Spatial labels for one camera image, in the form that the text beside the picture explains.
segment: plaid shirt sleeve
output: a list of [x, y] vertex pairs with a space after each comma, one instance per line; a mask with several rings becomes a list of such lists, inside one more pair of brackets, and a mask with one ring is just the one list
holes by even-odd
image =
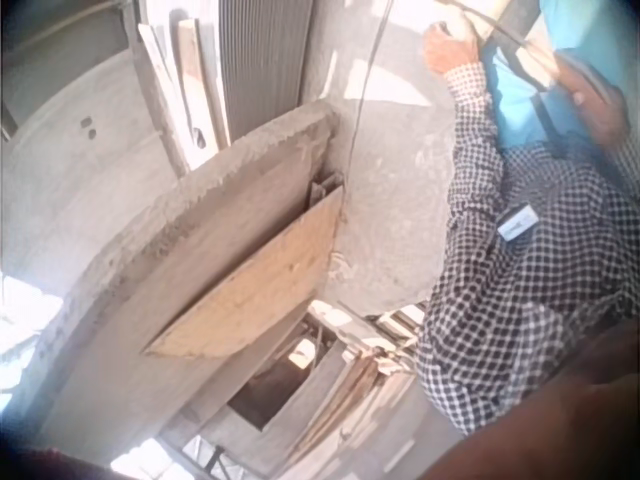
[[[481, 63], [463, 65], [445, 75], [456, 104], [454, 176], [449, 187], [447, 257], [469, 255], [496, 229], [502, 208], [503, 159], [491, 95]], [[465, 242], [456, 241], [464, 231]]]

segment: metal bar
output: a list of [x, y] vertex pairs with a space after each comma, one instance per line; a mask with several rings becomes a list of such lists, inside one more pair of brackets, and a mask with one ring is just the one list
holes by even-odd
[[204, 469], [207, 471], [207, 473], [211, 473], [211, 470], [213, 470], [213, 467], [216, 466], [216, 462], [220, 460], [220, 456], [223, 453], [224, 453], [224, 448], [216, 446], [215, 450], [213, 451], [213, 455], [211, 455], [211, 458], [209, 459], [207, 464], [204, 466]]
[[313, 356], [313, 363], [311, 363], [311, 371], [316, 368], [316, 364], [318, 363], [318, 352], [320, 351], [320, 344], [322, 343], [322, 325], [318, 326], [318, 336], [316, 337], [316, 351]]
[[227, 480], [231, 480], [231, 476], [229, 475], [229, 472], [227, 472], [227, 467], [224, 466], [221, 458], [218, 459], [218, 465], [220, 465], [220, 470], [222, 470], [222, 473], [224, 474], [225, 478]]

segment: wooden plank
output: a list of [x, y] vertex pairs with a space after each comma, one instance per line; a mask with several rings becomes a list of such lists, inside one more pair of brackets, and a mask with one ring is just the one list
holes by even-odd
[[197, 20], [190, 18], [178, 22], [178, 52], [180, 77], [187, 102], [191, 136], [200, 154], [207, 158], [218, 150], [209, 98], [205, 88], [200, 54], [200, 40]]
[[136, 20], [135, 5], [129, 2], [122, 7], [124, 31], [129, 42], [129, 49], [133, 56], [133, 66], [136, 69], [140, 91], [149, 110], [151, 121], [160, 134], [162, 145], [176, 177], [181, 178], [190, 170], [184, 151], [178, 141], [176, 127], [169, 115], [167, 102], [160, 92], [158, 78], [144, 44], [138, 37], [138, 21]]
[[167, 109], [169, 110], [171, 121], [175, 127], [178, 141], [182, 147], [187, 163], [192, 166], [191, 162], [194, 156], [194, 149], [187, 123], [187, 113], [182, 101], [182, 94], [180, 89], [171, 80], [153, 28], [150, 25], [140, 23], [138, 24], [138, 31], [149, 54], [151, 65], [153, 65], [153, 69], [156, 72], [160, 91], [167, 104]]
[[325, 279], [343, 188], [293, 222], [162, 333], [149, 353], [216, 358], [264, 333]]
[[161, 436], [182, 448], [262, 367], [307, 312], [309, 301], [295, 308], [254, 343], [230, 357], [162, 429]]

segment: hole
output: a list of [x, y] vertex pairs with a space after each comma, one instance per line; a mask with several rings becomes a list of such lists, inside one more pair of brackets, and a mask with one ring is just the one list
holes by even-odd
[[202, 135], [202, 131], [199, 128], [193, 129], [193, 143], [195, 143], [198, 148], [205, 148], [207, 146], [207, 141], [204, 139], [204, 135]]

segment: opening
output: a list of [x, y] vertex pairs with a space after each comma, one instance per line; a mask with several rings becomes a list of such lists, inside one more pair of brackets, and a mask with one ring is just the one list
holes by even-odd
[[307, 315], [262, 368], [229, 400], [247, 422], [263, 430], [309, 378], [336, 341], [335, 334]]
[[303, 338], [289, 355], [289, 361], [300, 370], [307, 368], [316, 358], [316, 346], [308, 338]]
[[182, 452], [198, 464], [209, 476], [215, 479], [258, 480], [247, 469], [238, 465], [226, 453], [219, 452], [216, 447], [200, 435], [193, 437]]

